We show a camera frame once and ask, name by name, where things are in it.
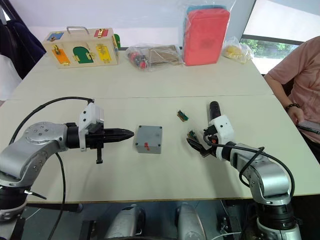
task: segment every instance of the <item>wire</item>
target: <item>wire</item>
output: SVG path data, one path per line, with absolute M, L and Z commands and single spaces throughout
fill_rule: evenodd
M 215 240 L 215 239 L 218 239 L 218 238 L 221 238 L 221 237 L 224 237 L 224 236 L 236 235 L 236 234 L 241 234 L 241 232 L 240 232 L 240 231 L 237 231 L 237 232 L 229 232 L 229 233 L 221 234 L 221 235 L 219 235 L 219 236 L 215 236 L 215 237 L 212 238 L 211 240 Z
M 55 224 L 50 232 L 48 240 L 51 240 L 51 238 L 53 237 L 53 235 L 55 233 L 55 230 L 56 230 L 56 228 L 59 224 L 59 221 L 61 219 L 62 213 L 64 212 L 64 206 L 65 206 L 65 202 L 66 202 L 66 176 L 65 176 L 65 170 L 64 170 L 64 163 L 62 162 L 62 159 L 61 159 L 59 153 L 56 153 L 55 155 L 58 158 L 58 160 L 60 162 L 60 166 L 61 166 L 62 182 L 63 182 L 63 197 L 62 197 L 62 203 L 61 203 L 61 208 L 60 208 L 58 218 L 56 219 Z
M 248 213 L 250 213 L 249 211 L 251 210 L 251 208 L 252 207 L 254 207 L 255 206 L 255 202 L 252 202 L 252 203 L 247 203 L 247 205 L 246 205 L 246 208 L 245 208 L 245 222 L 247 222 L 247 220 L 248 220 Z
M 246 183 L 246 182 L 243 180 L 242 176 L 243 176 L 245 170 L 247 170 L 247 168 L 248 168 L 248 167 L 252 164 L 252 162 L 262 153 L 262 151 L 263 151 L 264 149 L 265 149 L 264 146 L 260 147 L 260 148 L 259 148 L 259 151 L 257 151 L 257 152 L 253 155 L 253 157 L 243 166 L 243 168 L 242 168 L 242 169 L 240 170 L 240 172 L 239 172 L 239 179 L 240 179 L 240 181 L 241 181 L 244 185 L 246 185 L 248 188 L 249 188 L 250 186 L 249 186 L 248 183 Z
M 23 125 L 24 125 L 34 114 L 36 114 L 37 112 L 39 112 L 40 110 L 44 109 L 46 106 L 48 106 L 48 105 L 50 105 L 50 104 L 53 104 L 53 103 L 56 103 L 56 102 L 59 102 L 59 101 L 62 101 L 62 100 L 68 100 L 68 99 L 85 100 L 85 101 L 88 102 L 88 104 L 95 102 L 95 100 L 92 99 L 92 98 L 81 97 L 81 96 L 65 96 L 65 97 L 60 97 L 60 98 L 56 98 L 56 99 L 53 99 L 53 100 L 51 100 L 51 101 L 48 101 L 48 102 L 46 102 L 46 103 L 38 106 L 35 110 L 33 110 L 28 116 L 26 116 L 26 117 L 22 120 L 22 122 L 19 124 L 19 126 L 18 126 L 18 127 L 16 128 L 16 130 L 14 131 L 14 134 L 13 134 L 13 136 L 11 137 L 11 140 L 10 140 L 9 145 L 12 144 L 12 143 L 15 141 L 15 139 L 16 139 L 19 131 L 20 131 L 21 128 L 23 127 Z
M 37 212 L 39 212 L 41 208 L 39 208 L 37 211 L 31 214 L 31 216 L 28 216 L 25 220 L 27 221 L 29 218 L 31 218 L 33 215 L 35 215 Z
M 203 134 L 203 140 L 204 140 L 209 146 L 212 146 L 213 143 L 206 139 L 206 135 L 205 135 L 205 134 Z
M 225 214 L 229 217 L 229 213 L 228 213 L 228 211 L 227 211 L 224 203 L 222 202 L 222 200 L 220 200 L 220 202 L 221 202 L 221 205 L 222 205 L 222 207 L 223 207 L 223 210 L 224 210 Z
M 73 100 L 85 100 L 85 101 L 88 102 L 88 104 L 95 102 L 95 100 L 92 99 L 92 98 L 87 98 L 87 97 L 82 97 L 82 96 L 65 96 L 65 97 L 60 97 L 60 98 L 56 98 L 56 99 L 53 99 L 53 100 L 51 100 L 51 101 L 48 101 L 48 102 L 46 102 L 46 103 L 38 106 L 36 109 L 34 109 L 31 113 L 29 113 L 28 116 L 26 116 L 26 117 L 22 120 L 22 122 L 19 124 L 19 126 L 18 126 L 18 127 L 16 128 L 16 130 L 14 131 L 14 134 L 13 134 L 11 140 L 10 140 L 9 145 L 12 144 L 12 143 L 15 141 L 15 139 L 16 139 L 19 131 L 21 130 L 21 128 L 25 125 L 25 123 L 26 123 L 34 114 L 36 114 L 37 112 L 39 112 L 40 110 L 44 109 L 46 106 L 48 106 L 48 105 L 50 105 L 50 104 L 53 104 L 53 103 L 56 103 L 56 102 L 59 102 L 59 101 L 63 101 L 63 100 L 70 100 L 70 99 L 73 99 Z M 62 203 L 61 203 L 61 208 L 60 208 L 60 212 L 59 212 L 58 218 L 57 218 L 57 220 L 56 220 L 56 222 L 55 222 L 55 224 L 54 224 L 54 226 L 53 226 L 53 228 L 52 228 L 52 230 L 51 230 L 51 233 L 50 233 L 50 235 L 49 235 L 49 237 L 48 237 L 48 240 L 50 240 L 50 239 L 52 238 L 52 236 L 54 235 L 54 233 L 55 233 L 55 230 L 56 230 L 56 228 L 57 228 L 57 226 L 58 226 L 58 224 L 59 224 L 59 221 L 60 221 L 60 219 L 61 219 L 61 216 L 62 216 L 62 213 L 63 213 L 63 210 L 64 210 L 64 206 L 65 206 L 65 202 L 66 202 L 66 176 L 65 176 L 64 164 L 63 164 L 63 162 L 62 162 L 62 159 L 61 159 L 59 153 L 56 153 L 55 155 L 56 155 L 56 157 L 58 158 L 58 160 L 59 160 L 59 162 L 60 162 L 60 166 L 61 166 L 62 183 L 63 183 L 63 197 L 62 197 Z
M 252 152 L 252 153 L 257 153 L 259 151 L 259 150 L 255 150 L 255 149 L 251 149 L 251 148 L 247 148 L 247 147 L 242 147 L 242 146 L 233 146 L 233 145 L 216 144 L 216 143 L 211 143 L 210 145 L 213 146 L 213 147 L 238 149 L 238 150 L 243 150 L 243 151 Z M 295 193 L 296 185 L 295 185 L 294 176 L 293 176 L 292 172 L 290 171 L 290 169 L 282 161 L 280 161 L 279 159 L 275 158 L 274 156 L 271 156 L 270 154 L 267 154 L 265 152 L 261 152 L 260 154 L 263 155 L 263 156 L 266 156 L 267 158 L 270 158 L 270 159 L 274 160 L 275 162 L 277 162 L 288 173 L 288 175 L 290 177 L 290 181 L 291 181 L 290 197 L 292 198 L 294 196 L 294 193 Z
M 257 215 L 254 215 L 244 224 L 243 229 L 241 231 L 241 234 L 239 236 L 239 240 L 244 240 L 245 232 L 246 232 L 247 228 L 250 226 L 250 223 L 256 218 L 257 218 Z

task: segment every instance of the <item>plastic bag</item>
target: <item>plastic bag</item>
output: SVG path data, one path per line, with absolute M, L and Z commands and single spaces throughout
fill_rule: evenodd
M 126 51 L 129 61 L 143 71 L 154 71 L 167 64 L 182 64 L 180 49 L 175 45 L 130 46 Z
M 236 0 L 185 0 L 183 60 L 186 65 L 215 64 L 221 54 L 230 11 Z
M 250 47 L 246 44 L 240 43 L 235 36 L 225 41 L 223 44 L 222 55 L 241 64 L 245 64 L 254 57 L 254 53 Z

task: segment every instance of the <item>wooden toy box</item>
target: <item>wooden toy box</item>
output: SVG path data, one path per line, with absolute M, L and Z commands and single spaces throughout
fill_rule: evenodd
M 50 32 L 42 45 L 58 68 L 119 64 L 119 51 L 112 28 L 68 26 L 66 31 Z

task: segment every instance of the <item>gray box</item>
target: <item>gray box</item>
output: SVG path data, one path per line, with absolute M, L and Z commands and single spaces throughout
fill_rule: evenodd
M 136 134 L 135 147 L 140 154 L 160 154 L 162 126 L 140 125 Z

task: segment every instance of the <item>window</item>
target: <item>window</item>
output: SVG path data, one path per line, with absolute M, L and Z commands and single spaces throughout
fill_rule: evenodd
M 303 42 L 320 35 L 319 0 L 256 0 L 241 43 L 266 74 Z
M 254 59 L 252 61 L 261 74 L 268 73 L 298 47 L 295 44 L 245 38 L 242 38 L 240 42 L 247 44 L 253 51 Z

